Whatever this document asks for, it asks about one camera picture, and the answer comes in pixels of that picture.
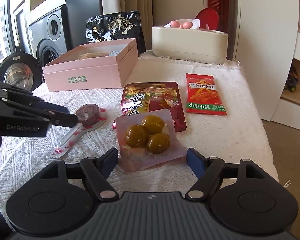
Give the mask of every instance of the white cabinet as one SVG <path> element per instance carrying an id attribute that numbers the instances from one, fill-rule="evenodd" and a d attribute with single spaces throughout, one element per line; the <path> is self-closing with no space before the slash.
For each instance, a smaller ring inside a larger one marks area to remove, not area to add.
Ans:
<path id="1" fill-rule="evenodd" d="M 300 130 L 300 106 L 280 99 L 271 121 L 282 123 Z"/>
<path id="2" fill-rule="evenodd" d="M 299 0 L 239 0 L 234 59 L 247 73 L 262 119 L 273 116 L 296 46 Z"/>

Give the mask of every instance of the clear plastic packaging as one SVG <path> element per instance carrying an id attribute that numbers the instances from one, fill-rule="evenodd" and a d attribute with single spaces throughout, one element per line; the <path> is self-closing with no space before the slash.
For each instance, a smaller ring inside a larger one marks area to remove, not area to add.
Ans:
<path id="1" fill-rule="evenodd" d="M 146 146 L 132 148 L 125 141 L 125 133 L 131 125 L 141 125 L 148 115 L 157 115 L 164 121 L 162 133 L 170 136 L 170 146 L 160 154 L 152 154 Z M 120 145 L 119 167 L 123 171 L 139 171 L 151 166 L 174 160 L 186 155 L 186 148 L 177 140 L 174 123 L 168 109 L 161 109 L 131 116 L 121 116 L 116 120 L 116 131 Z"/>
<path id="2" fill-rule="evenodd" d="M 107 57 L 107 56 L 117 56 L 121 50 L 119 51 L 112 51 L 111 53 L 108 52 L 87 52 L 85 54 L 81 54 L 79 59 L 87 59 L 87 58 L 94 58 L 94 57 Z"/>

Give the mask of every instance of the red lid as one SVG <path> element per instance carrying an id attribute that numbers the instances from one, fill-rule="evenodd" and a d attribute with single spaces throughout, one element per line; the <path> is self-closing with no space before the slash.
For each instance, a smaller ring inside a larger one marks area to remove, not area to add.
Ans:
<path id="1" fill-rule="evenodd" d="M 219 15 L 215 9 L 212 8 L 205 8 L 201 10 L 196 19 L 200 20 L 200 28 L 205 29 L 206 24 L 209 25 L 210 30 L 216 30 L 219 23 Z"/>

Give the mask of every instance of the white knitted tablecloth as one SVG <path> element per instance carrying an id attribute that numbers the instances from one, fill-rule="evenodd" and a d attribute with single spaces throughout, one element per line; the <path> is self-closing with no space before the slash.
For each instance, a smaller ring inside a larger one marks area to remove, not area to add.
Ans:
<path id="1" fill-rule="evenodd" d="M 217 156 L 229 163 L 249 158 L 278 180 L 273 156 L 261 119 L 254 105 L 244 73 L 236 66 L 141 56 L 126 83 L 175 81 L 179 85 L 183 108 L 186 105 L 186 73 L 213 75 L 226 116 L 189 114 L 187 129 L 177 133 L 185 147 L 193 147 L 204 156 Z M 82 105 L 95 103 L 108 110 L 109 118 L 100 128 L 84 134 L 63 156 L 66 163 L 78 163 L 88 156 L 101 156 L 111 147 L 119 148 L 113 120 L 122 114 L 122 89 L 74 90 L 50 93 L 46 84 L 34 91 L 45 101 L 68 107 L 71 113 Z M 0 148 L 0 211 L 6 217 L 8 198 L 37 172 L 53 161 L 50 153 L 69 128 L 53 126 L 45 138 L 5 137 Z M 123 174 L 118 168 L 108 178 L 119 192 L 181 191 L 196 181 L 185 158 L 163 166 Z"/>

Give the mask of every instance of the white tissue box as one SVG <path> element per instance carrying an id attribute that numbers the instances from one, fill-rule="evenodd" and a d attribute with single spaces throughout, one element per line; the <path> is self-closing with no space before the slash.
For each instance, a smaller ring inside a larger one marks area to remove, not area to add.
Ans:
<path id="1" fill-rule="evenodd" d="M 227 50 L 228 34 L 223 32 L 152 27 L 152 51 L 158 57 L 222 64 Z"/>

